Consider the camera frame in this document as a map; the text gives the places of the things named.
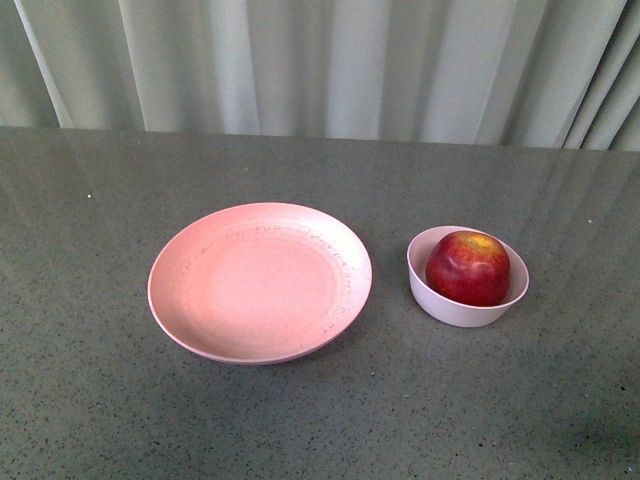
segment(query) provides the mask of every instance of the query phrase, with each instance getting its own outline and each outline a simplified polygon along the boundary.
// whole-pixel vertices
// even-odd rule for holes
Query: bowl
[[[411,292],[423,310],[441,322],[456,327],[482,327],[496,321],[524,296],[529,288],[529,272],[520,256],[509,245],[498,239],[507,251],[511,262],[511,285],[502,303],[493,307],[475,307],[454,302],[436,293],[426,284],[427,260],[445,235],[458,230],[485,233],[473,228],[443,226],[425,230],[411,241],[407,249]]]

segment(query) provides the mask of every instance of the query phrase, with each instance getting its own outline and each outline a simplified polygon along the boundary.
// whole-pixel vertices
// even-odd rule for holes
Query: plate
[[[189,225],[155,260],[147,293],[186,349],[233,364],[311,353],[358,316],[371,289],[363,243],[326,213],[254,203]]]

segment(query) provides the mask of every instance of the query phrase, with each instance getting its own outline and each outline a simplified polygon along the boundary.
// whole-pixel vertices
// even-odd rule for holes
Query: speckled countertop
[[[322,210],[373,285],[288,363],[174,343],[151,265],[194,220]],[[640,478],[640,155],[0,128],[0,477]],[[406,248],[443,224],[527,263],[490,326],[427,316]]]

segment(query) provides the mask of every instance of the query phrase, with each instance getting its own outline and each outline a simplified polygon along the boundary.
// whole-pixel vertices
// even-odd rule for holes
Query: red apple
[[[427,285],[450,300],[491,307],[509,290],[509,255],[495,238],[459,230],[446,235],[431,252]]]

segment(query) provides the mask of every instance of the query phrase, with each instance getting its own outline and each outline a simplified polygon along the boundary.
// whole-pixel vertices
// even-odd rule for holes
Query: white curtain
[[[640,150],[640,0],[0,0],[0,125]]]

